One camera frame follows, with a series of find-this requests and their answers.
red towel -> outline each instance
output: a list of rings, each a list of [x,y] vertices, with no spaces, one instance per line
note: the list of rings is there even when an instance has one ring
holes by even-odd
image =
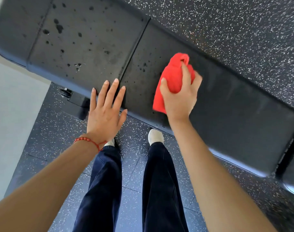
[[[168,65],[165,67],[165,69],[162,72],[162,75],[160,77],[156,93],[154,95],[153,100],[153,110],[159,111],[166,114],[165,107],[164,107],[164,101],[162,94],[160,92],[160,85],[161,85],[161,79],[164,77],[167,80],[167,85],[169,90],[172,93],[178,93],[181,90],[181,86],[183,84],[182,78],[183,73],[181,70],[181,62],[184,62],[184,64],[188,67],[188,70],[191,74],[191,84],[193,83],[193,80],[195,78],[194,70],[192,66],[189,63],[189,56],[187,54],[177,53],[175,54]]]

leg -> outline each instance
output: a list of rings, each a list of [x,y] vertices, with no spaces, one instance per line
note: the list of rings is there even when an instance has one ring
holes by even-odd
[[[150,141],[151,133],[161,134],[162,140]],[[188,232],[173,160],[163,144],[163,135],[151,130],[148,140],[151,146],[143,180],[143,231]]]
[[[121,156],[104,146],[95,158],[89,183],[73,231],[115,231],[122,188]]]

white shoe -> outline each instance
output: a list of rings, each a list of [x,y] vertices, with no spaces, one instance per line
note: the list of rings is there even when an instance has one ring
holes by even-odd
[[[149,134],[148,134],[148,142],[149,142],[150,146],[154,142],[162,142],[162,143],[164,143],[163,133],[156,130],[156,129],[150,130]]]
[[[113,138],[112,140],[110,140],[108,143],[106,143],[104,146],[115,146],[115,139]]]

red string bracelet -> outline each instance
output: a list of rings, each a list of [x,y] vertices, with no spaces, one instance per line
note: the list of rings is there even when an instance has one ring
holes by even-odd
[[[76,139],[74,140],[74,143],[77,142],[77,141],[80,141],[80,140],[85,140],[85,141],[87,141],[87,142],[92,142],[94,145],[96,145],[96,147],[98,148],[99,151],[103,150],[103,148],[100,150],[99,145],[101,145],[101,144],[106,144],[106,143],[107,143],[107,141],[104,141],[104,142],[102,142],[102,143],[96,144],[96,143],[95,143],[94,141],[92,141],[90,138],[86,138],[86,137],[79,137],[79,138],[76,138]]]

water droplet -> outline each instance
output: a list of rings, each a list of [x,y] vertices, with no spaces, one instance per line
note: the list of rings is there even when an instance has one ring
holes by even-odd
[[[57,24],[57,25],[56,25],[56,28],[57,28],[57,30],[58,30],[58,33],[61,34],[61,33],[62,33],[62,30],[63,30],[63,26],[60,25],[60,24]]]

